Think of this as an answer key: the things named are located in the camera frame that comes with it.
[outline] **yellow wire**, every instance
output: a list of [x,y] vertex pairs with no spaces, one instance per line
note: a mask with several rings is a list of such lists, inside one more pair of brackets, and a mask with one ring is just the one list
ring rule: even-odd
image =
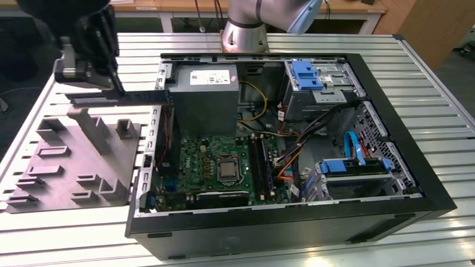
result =
[[247,118],[244,120],[237,120],[237,122],[247,122],[247,121],[256,120],[265,113],[265,111],[267,111],[267,97],[265,97],[264,93],[260,91],[260,89],[252,83],[245,82],[245,81],[241,81],[240,83],[245,83],[248,86],[251,86],[259,92],[259,94],[261,95],[261,98],[264,99],[264,108],[263,108],[261,112],[259,113],[259,115],[252,118]]
[[285,171],[285,169],[288,168],[288,166],[291,165],[291,163],[293,162],[293,160],[296,159],[296,157],[299,156],[301,152],[301,149],[300,151],[293,155],[293,157],[289,159],[288,163],[285,164],[285,166],[283,167],[281,171],[279,172],[279,175],[276,176],[276,179],[280,180],[280,176],[283,174],[283,172]]

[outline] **blue drive bracket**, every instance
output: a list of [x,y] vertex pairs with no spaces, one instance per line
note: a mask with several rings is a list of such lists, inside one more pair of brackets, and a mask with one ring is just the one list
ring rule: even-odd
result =
[[291,72],[297,82],[299,90],[323,90],[324,84],[320,81],[319,72],[311,62],[293,61]]

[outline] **wooden table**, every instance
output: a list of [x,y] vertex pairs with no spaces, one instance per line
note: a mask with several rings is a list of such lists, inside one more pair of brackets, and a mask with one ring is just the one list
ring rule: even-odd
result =
[[[331,6],[331,19],[363,20],[364,24],[359,34],[372,34],[380,16],[387,12],[386,6],[376,1],[370,6],[358,1],[328,0]],[[220,0],[224,16],[227,17],[228,0]],[[201,17],[215,17],[215,1],[199,0]],[[136,0],[132,4],[115,5],[117,17],[155,17],[161,20],[163,31],[173,32],[172,18],[196,18],[197,12],[193,0]],[[327,7],[321,5],[317,19],[325,18]],[[25,14],[17,9],[15,0],[0,0],[0,16],[17,17]]]

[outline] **blue plastic latch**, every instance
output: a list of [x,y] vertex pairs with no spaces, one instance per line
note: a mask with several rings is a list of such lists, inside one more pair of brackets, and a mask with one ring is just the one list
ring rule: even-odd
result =
[[391,169],[392,169],[391,160],[388,160],[387,158],[383,158],[382,163],[383,163],[383,166],[384,166],[386,171],[390,172]]
[[325,162],[320,162],[320,171],[323,174],[328,173],[328,166]]
[[292,62],[292,74],[299,84],[299,90],[321,90],[324,88],[317,71],[308,61]]
[[347,172],[347,167],[341,160],[327,160],[325,164],[328,166],[329,172]]

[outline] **white table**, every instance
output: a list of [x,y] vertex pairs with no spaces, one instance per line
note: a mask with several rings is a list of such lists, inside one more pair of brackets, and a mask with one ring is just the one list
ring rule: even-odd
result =
[[[152,90],[160,53],[219,52],[217,34],[120,34],[125,90]],[[472,266],[475,259],[475,121],[404,41],[392,36],[269,34],[272,52],[360,53],[458,209],[375,243],[337,245],[185,261],[181,266]],[[43,116],[65,117],[65,92],[51,79],[0,163],[0,210],[39,140]],[[149,107],[92,108],[91,114],[145,124]],[[143,126],[141,136],[147,133]],[[141,162],[137,155],[136,166]],[[161,262],[124,237],[128,206],[0,214],[0,266],[151,266]]]

